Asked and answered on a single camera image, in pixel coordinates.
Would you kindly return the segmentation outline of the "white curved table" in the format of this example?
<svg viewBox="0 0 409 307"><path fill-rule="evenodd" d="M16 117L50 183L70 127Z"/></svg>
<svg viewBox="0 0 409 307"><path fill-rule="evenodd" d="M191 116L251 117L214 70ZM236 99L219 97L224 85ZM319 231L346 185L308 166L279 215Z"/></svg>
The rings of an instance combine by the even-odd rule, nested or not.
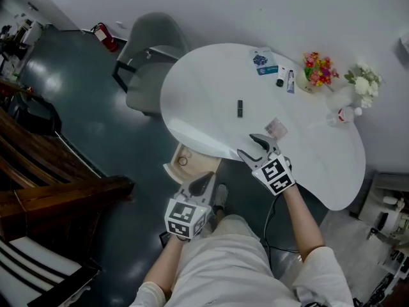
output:
<svg viewBox="0 0 409 307"><path fill-rule="evenodd" d="M205 155L236 160L237 150L257 157L250 134L264 134L277 117L288 133L278 141L295 180L330 210L345 209L363 183L366 156L353 123L329 126L327 88L308 93L276 86L277 75L259 75L250 58L255 47L220 43L195 49L166 75L162 117L183 145ZM243 100L243 117L237 101Z"/></svg>

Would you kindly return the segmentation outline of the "person's beige shorts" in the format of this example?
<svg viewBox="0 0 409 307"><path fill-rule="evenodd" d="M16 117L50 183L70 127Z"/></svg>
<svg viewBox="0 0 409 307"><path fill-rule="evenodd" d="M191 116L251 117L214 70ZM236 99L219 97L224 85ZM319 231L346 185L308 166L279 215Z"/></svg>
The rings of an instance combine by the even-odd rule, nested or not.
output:
<svg viewBox="0 0 409 307"><path fill-rule="evenodd" d="M241 216L229 215L224 217L212 233L201 234L199 238L209 248L218 248L234 253L246 252L266 257L260 238Z"/></svg>

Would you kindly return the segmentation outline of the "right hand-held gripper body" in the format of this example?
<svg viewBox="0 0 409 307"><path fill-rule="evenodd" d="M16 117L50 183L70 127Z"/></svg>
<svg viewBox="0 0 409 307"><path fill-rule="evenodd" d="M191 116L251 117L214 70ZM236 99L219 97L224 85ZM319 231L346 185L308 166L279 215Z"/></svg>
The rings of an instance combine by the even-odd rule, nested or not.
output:
<svg viewBox="0 0 409 307"><path fill-rule="evenodd" d="M291 172L290 160L283 154L275 155L267 160L260 168L252 172L274 196L278 196L295 184Z"/></svg>

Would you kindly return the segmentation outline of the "person's right forearm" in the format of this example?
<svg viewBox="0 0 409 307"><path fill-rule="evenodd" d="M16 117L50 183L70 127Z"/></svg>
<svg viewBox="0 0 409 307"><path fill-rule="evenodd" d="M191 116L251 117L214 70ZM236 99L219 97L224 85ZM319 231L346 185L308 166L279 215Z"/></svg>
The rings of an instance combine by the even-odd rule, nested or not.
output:
<svg viewBox="0 0 409 307"><path fill-rule="evenodd" d="M304 262L312 251L325 245L323 236L297 185L287 188L283 196L289 211L297 249Z"/></svg>

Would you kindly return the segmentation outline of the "red fire extinguisher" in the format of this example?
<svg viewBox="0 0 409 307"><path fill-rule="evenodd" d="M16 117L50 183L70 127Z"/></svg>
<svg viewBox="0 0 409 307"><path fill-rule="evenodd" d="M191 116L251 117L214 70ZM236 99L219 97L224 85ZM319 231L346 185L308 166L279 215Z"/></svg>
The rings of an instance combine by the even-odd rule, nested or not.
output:
<svg viewBox="0 0 409 307"><path fill-rule="evenodd" d="M114 37L110 34L107 26L99 22L91 28L91 32L98 38L98 40L105 46L110 52L116 52L118 50L118 43Z"/></svg>

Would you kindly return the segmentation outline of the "person's white shirt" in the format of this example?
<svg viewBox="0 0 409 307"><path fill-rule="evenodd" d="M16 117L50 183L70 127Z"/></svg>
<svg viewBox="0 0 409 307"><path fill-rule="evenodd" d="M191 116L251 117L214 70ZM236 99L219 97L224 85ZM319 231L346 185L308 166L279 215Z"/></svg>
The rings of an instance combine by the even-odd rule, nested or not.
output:
<svg viewBox="0 0 409 307"><path fill-rule="evenodd" d="M288 288L273 277L263 246L253 237L221 235L185 245L166 299L154 282L142 284L130 307L353 307L331 248L308 254Z"/></svg>

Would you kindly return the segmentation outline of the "clear plastic sachet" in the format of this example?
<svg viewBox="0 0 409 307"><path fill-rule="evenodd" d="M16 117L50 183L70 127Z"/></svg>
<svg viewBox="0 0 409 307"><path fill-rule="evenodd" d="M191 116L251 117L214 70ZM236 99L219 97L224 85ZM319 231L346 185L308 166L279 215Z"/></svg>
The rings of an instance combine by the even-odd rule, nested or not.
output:
<svg viewBox="0 0 409 307"><path fill-rule="evenodd" d="M282 139L287 133L287 128L282 122L275 117L270 123L265 126L265 132L276 141Z"/></svg>

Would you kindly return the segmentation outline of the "large wooden drawer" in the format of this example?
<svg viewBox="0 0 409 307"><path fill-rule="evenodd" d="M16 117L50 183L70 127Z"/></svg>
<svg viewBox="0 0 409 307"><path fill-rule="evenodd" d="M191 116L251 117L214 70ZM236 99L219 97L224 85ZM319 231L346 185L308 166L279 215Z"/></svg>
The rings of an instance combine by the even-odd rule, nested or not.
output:
<svg viewBox="0 0 409 307"><path fill-rule="evenodd" d="M179 156L184 155L189 159L186 166L178 164ZM166 173L178 184L186 179L206 171L216 172L220 166L221 158L211 157L191 150L179 143L170 162L163 165Z"/></svg>

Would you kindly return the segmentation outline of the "colourful flowers in white pot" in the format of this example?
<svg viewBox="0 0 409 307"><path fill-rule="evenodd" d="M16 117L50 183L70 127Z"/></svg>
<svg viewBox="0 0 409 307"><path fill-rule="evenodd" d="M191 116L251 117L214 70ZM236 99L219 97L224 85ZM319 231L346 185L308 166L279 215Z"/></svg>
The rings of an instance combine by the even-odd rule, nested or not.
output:
<svg viewBox="0 0 409 307"><path fill-rule="evenodd" d="M339 73L332 59L319 52L305 52L302 56L302 69L297 72L295 83L308 93L316 93L322 86L330 86Z"/></svg>

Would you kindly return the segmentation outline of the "person's left forearm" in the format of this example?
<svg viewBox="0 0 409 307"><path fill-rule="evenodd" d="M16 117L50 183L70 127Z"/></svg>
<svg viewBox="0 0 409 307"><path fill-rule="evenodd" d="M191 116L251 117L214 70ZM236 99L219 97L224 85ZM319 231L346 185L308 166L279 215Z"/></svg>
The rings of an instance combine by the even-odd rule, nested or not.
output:
<svg viewBox="0 0 409 307"><path fill-rule="evenodd" d="M160 256L148 271L143 283L152 282L159 286L165 296L170 295L185 243L184 240L172 235Z"/></svg>

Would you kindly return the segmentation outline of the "grey upholstered chair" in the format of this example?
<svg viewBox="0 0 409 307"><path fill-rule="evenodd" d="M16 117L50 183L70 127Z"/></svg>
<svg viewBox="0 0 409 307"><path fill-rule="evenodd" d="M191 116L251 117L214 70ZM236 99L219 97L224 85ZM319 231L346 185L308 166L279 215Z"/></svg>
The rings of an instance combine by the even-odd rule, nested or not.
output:
<svg viewBox="0 0 409 307"><path fill-rule="evenodd" d="M112 72L126 93L126 105L145 116L160 115L166 75L190 51L186 36L170 15L154 12L139 17Z"/></svg>

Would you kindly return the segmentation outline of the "striped white cushioned seat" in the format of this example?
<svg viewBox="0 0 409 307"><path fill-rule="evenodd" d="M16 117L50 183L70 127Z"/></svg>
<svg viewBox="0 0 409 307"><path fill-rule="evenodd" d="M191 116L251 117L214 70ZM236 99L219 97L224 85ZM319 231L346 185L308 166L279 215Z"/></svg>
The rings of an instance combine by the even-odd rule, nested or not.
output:
<svg viewBox="0 0 409 307"><path fill-rule="evenodd" d="M73 307L98 273L28 237L0 237L0 307Z"/></svg>

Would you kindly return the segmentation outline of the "person's right shoe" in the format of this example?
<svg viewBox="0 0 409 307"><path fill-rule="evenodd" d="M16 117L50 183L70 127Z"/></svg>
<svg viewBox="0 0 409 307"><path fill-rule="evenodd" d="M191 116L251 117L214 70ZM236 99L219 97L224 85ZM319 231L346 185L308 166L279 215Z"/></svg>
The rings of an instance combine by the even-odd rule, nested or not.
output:
<svg viewBox="0 0 409 307"><path fill-rule="evenodd" d="M213 204L213 213L216 215L218 211L224 211L228 198L228 187L226 184L219 184L215 190L215 198Z"/></svg>

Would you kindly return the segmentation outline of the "grey shelf cabinet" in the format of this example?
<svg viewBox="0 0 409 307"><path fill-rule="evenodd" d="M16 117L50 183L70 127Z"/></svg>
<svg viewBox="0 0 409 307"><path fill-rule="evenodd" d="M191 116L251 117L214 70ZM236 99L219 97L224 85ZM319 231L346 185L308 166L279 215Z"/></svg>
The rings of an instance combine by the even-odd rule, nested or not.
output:
<svg viewBox="0 0 409 307"><path fill-rule="evenodd" d="M349 214L368 226L366 239L391 246L409 241L409 173L375 171L364 180L348 207Z"/></svg>

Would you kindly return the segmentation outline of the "white tube with black cap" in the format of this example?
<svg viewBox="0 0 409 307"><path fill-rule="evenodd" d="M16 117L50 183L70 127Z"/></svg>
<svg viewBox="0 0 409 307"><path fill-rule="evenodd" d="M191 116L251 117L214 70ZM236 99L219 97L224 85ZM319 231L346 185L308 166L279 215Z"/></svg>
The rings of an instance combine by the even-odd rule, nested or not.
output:
<svg viewBox="0 0 409 307"><path fill-rule="evenodd" d="M284 85L284 80L286 78L287 74L287 68L282 65L278 65L278 71L277 71L277 80L276 80L276 86L278 87L283 87Z"/></svg>

